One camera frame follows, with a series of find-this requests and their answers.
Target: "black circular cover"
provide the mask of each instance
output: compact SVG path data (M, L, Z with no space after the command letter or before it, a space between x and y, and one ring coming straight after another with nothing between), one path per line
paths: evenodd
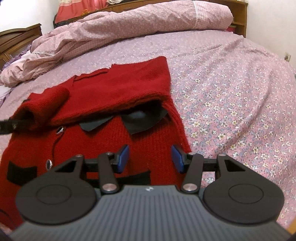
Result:
M255 172L229 172L205 188L203 201L226 221L259 224L277 219L284 195L277 185Z
M58 225L86 215L96 203L96 193L79 178L44 175L24 185L15 203L25 220Z

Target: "wooden headboard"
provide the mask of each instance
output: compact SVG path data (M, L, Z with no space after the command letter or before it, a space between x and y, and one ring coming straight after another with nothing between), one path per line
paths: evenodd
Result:
M6 62L42 35L40 26L41 24L35 24L28 28L15 28L0 32L0 70Z

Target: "electrical outlet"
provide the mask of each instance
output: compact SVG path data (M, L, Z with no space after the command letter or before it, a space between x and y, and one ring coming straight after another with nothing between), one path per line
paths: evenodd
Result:
M291 59L291 55L289 55L288 53L285 53L285 61L290 62Z

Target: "red sweater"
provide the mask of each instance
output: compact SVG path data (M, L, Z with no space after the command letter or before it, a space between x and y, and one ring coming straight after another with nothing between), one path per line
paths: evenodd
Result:
M91 132L81 129L78 121L92 113L127 110L139 104L160 100L168 114L152 128L129 135L119 116ZM130 159L124 177L150 170L152 185L180 185L170 158L173 144L190 152L184 127L170 96L170 73L161 56L135 64L114 64L91 74L74 76L68 81L32 93L12 118L22 119L31 112L35 124L28 131L13 133L0 165L0 223L14 229L22 223L15 206L20 186L7 180L9 161L26 168L37 166L37 175L46 172L46 161L59 165L76 154L95 158L107 151L116 152L124 144L130 147ZM58 127L64 131L56 134ZM88 173L97 178L97 173Z

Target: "pink floral fabric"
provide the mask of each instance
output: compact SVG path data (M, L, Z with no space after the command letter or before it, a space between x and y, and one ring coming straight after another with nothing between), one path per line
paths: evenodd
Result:
M226 153L276 183L285 195L278 223L296 215L296 71L265 48L231 32L205 30L125 39L85 53L17 86L0 108L7 119L31 92L74 75L165 56L171 95L194 152ZM0 154L10 135L0 136ZM202 185L214 181L205 173Z

